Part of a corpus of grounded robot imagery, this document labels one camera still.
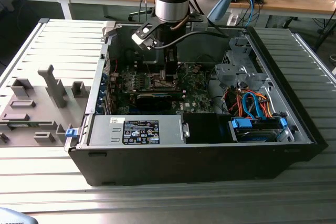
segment blue latch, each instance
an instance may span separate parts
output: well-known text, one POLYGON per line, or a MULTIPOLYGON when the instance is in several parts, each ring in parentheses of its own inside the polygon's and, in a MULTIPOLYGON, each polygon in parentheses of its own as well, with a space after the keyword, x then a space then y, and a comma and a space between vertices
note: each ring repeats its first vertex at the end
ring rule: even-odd
POLYGON ((78 137, 78 128, 73 128, 73 129, 67 129, 65 132, 66 137, 78 137))
POLYGON ((247 118, 235 118, 231 122, 233 128, 252 128, 251 120, 247 118))
POLYGON ((287 126, 287 121, 286 121, 285 118, 281 118, 280 119, 280 123, 281 123, 282 127, 286 127, 287 126))

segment white table leg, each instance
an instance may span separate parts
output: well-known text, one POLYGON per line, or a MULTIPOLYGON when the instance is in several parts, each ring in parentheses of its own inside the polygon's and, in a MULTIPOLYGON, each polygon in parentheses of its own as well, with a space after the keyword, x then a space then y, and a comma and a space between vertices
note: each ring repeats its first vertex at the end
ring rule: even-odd
POLYGON ((238 22, 238 16, 243 11, 241 8, 229 8, 228 12, 230 12, 229 19, 227 20, 226 25, 235 26, 238 22))
POLYGON ((64 19, 72 19, 72 13, 71 13, 71 3, 70 0, 58 0, 58 2, 61 4, 62 11, 64 14, 64 19))

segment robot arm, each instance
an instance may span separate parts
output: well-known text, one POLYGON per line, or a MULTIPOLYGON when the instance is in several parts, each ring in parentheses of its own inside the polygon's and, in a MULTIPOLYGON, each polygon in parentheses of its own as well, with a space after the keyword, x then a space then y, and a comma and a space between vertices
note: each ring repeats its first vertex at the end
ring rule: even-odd
MULTIPOLYGON (((223 0, 212 0, 222 3, 223 0)), ((226 5, 221 5, 220 13, 225 13, 231 0, 226 0, 226 5)), ((158 43, 168 45, 186 33, 187 22, 202 22, 199 13, 190 13, 189 0, 155 0, 155 16, 144 23, 132 36, 132 39, 142 49, 152 49, 158 43)), ((176 44, 163 49, 165 62, 165 79, 172 81, 177 69, 176 44)))

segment blue connector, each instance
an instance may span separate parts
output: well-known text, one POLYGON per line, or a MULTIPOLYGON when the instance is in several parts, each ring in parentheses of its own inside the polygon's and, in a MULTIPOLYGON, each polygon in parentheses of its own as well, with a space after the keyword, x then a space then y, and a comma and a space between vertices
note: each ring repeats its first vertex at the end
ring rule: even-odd
POLYGON ((103 102, 103 98, 98 98, 98 99, 97 99, 97 104, 98 104, 98 105, 101 105, 102 102, 103 102))
POLYGON ((96 114, 101 114, 103 113, 103 108, 101 106, 96 106, 96 114))
POLYGON ((282 127, 284 127, 284 128, 287 126, 287 121, 286 121, 285 118, 281 118, 280 123, 281 123, 282 127))
POLYGON ((99 91, 98 92, 98 97, 99 98, 103 98, 105 96, 105 92, 104 91, 99 91))
POLYGON ((109 76, 108 76, 107 74, 103 73, 102 76, 101 76, 101 79, 102 79, 103 81, 107 81, 108 77, 109 77, 109 76))
POLYGON ((106 83, 101 83, 100 87, 99 87, 99 90, 104 92, 106 90, 106 83))
POLYGON ((79 137, 79 128, 67 129, 65 132, 66 137, 79 137))
POLYGON ((231 122, 233 128, 252 128, 251 120, 247 118, 234 118, 231 122))

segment sticker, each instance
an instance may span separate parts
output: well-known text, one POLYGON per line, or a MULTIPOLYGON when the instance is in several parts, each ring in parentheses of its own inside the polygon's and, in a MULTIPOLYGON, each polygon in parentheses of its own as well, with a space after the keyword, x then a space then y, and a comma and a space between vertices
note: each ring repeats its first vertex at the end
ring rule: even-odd
POLYGON ((159 144, 159 121, 125 121, 123 129, 123 144, 159 144))
POLYGON ((110 123, 124 123, 125 118, 111 118, 110 123))

